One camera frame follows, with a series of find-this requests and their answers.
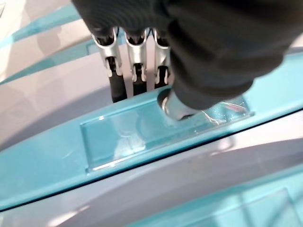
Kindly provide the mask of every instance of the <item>scratched plastic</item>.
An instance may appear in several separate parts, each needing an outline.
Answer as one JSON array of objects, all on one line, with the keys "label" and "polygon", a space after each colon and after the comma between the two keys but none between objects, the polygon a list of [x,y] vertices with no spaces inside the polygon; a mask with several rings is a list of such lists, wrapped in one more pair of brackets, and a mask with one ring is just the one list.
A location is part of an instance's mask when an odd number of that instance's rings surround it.
[{"label": "scratched plastic", "polygon": [[239,97],[179,122],[167,117],[156,101],[100,116],[81,125],[89,171],[114,166],[252,115],[244,98]]}]

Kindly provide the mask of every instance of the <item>teal plastic surface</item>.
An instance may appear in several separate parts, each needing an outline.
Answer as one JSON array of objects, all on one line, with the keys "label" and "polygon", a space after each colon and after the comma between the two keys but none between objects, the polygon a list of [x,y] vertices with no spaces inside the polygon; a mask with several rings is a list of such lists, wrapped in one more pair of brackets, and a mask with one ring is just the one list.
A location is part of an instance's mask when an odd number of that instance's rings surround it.
[{"label": "teal plastic surface", "polygon": [[242,97],[232,103],[219,103],[180,122],[164,115],[155,99],[131,105],[81,124],[88,171],[115,165],[252,115]]},{"label": "teal plastic surface", "polygon": [[177,206],[129,227],[302,227],[303,166]]},{"label": "teal plastic surface", "polygon": [[[155,90],[66,122],[10,147],[0,152],[0,210],[89,183],[302,109],[302,62],[303,54],[287,56],[277,70],[256,80],[253,87],[243,95],[245,105],[250,108],[249,113],[254,115],[242,115],[239,121],[224,123],[220,127],[212,123],[211,128],[200,119],[198,126],[201,129],[197,134],[193,133],[195,130],[191,126],[192,121],[188,121],[189,125],[186,122],[181,122],[179,127],[173,125],[172,131],[164,128],[164,125],[171,122],[154,106],[160,92]],[[220,119],[219,114],[224,115],[220,109],[220,106],[215,106],[206,114],[212,119]],[[143,119],[145,130],[134,127],[134,113]],[[102,127],[98,122],[94,128],[96,120],[104,123]],[[174,130],[178,132],[181,127],[188,130],[182,132],[180,139],[175,138]],[[106,148],[106,143],[113,145],[119,141],[112,136],[115,133],[111,131],[130,129],[135,131],[132,134],[141,135],[143,132],[158,136],[156,142],[148,141],[155,149],[148,150],[146,144],[144,150],[147,152],[140,148],[140,155],[126,159],[117,156],[117,161],[102,166],[109,160],[114,160],[112,157],[116,155],[113,154],[113,147]],[[104,143],[97,144],[100,138]],[[136,149],[129,146],[129,151],[135,153]]]}]

